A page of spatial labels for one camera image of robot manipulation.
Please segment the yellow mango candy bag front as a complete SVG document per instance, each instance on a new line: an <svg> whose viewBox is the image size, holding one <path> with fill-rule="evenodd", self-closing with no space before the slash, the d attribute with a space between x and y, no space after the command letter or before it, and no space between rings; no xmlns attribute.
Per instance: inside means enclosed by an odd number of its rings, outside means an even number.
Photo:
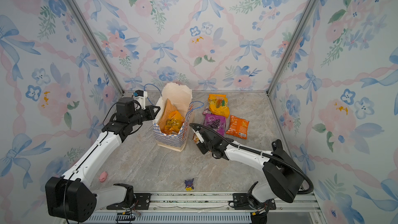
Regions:
<svg viewBox="0 0 398 224"><path fill-rule="evenodd" d="M179 111L170 113L163 133L166 135L178 134L184 122L185 117Z"/></svg>

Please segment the yellow mango candy bag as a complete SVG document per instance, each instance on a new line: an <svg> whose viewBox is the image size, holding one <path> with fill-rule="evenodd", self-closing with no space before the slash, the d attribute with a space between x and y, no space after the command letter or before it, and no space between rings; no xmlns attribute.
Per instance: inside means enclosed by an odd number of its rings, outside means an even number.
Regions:
<svg viewBox="0 0 398 224"><path fill-rule="evenodd" d="M225 94L210 94L208 97L209 110L212 114L229 118L230 109Z"/></svg>
<svg viewBox="0 0 398 224"><path fill-rule="evenodd" d="M178 134L184 122L185 117L179 111L170 113L163 133L166 135Z"/></svg>

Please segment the Fox's fruits candy bag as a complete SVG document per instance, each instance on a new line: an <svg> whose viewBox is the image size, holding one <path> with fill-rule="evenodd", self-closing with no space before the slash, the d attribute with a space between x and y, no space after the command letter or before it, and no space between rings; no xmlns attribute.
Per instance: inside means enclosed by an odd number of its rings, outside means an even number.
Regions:
<svg viewBox="0 0 398 224"><path fill-rule="evenodd" d="M196 134L193 135L193 141L195 142L196 145L201 142Z"/></svg>

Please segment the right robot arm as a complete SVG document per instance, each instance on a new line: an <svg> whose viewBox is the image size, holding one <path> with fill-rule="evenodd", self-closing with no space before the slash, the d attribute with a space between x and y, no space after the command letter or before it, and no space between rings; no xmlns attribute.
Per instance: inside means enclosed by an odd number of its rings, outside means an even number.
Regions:
<svg viewBox="0 0 398 224"><path fill-rule="evenodd" d="M234 207L250 206L255 210L265 209L276 198L292 203L304 182L304 173L277 143L274 151L262 151L227 139L215 131L195 131L198 146L209 151L215 159L243 163L263 172L266 182L255 182L246 193L243 203L237 200Z"/></svg>

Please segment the purple grape candy bag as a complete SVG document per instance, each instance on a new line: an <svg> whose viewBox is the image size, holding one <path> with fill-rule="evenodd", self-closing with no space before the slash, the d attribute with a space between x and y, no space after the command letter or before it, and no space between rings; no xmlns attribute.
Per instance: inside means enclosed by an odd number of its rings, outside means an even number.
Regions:
<svg viewBox="0 0 398 224"><path fill-rule="evenodd" d="M204 126L212 128L221 136L224 136L226 131L227 119L224 116L206 114L204 120Z"/></svg>

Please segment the blue checkered paper bag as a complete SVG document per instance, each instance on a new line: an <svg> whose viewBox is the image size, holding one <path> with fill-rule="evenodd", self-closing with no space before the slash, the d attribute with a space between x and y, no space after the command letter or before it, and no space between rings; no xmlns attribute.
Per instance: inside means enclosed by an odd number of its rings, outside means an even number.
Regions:
<svg viewBox="0 0 398 224"><path fill-rule="evenodd" d="M156 106L160 107L160 112L152 121L152 127L157 145L183 151L194 111L203 108L204 103L193 100L192 90L188 86L167 83L161 90Z"/></svg>

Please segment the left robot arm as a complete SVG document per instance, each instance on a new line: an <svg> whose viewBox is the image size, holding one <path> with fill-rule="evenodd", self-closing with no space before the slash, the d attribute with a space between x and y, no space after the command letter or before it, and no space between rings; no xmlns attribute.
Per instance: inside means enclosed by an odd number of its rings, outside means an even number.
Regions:
<svg viewBox="0 0 398 224"><path fill-rule="evenodd" d="M114 204L132 210L137 203L133 186L119 183L97 191L89 187L108 157L129 135L137 132L134 127L154 120L159 111L160 107L152 105L130 110L118 107L89 150L62 176L51 177L46 182L49 215L83 223L95 211Z"/></svg>

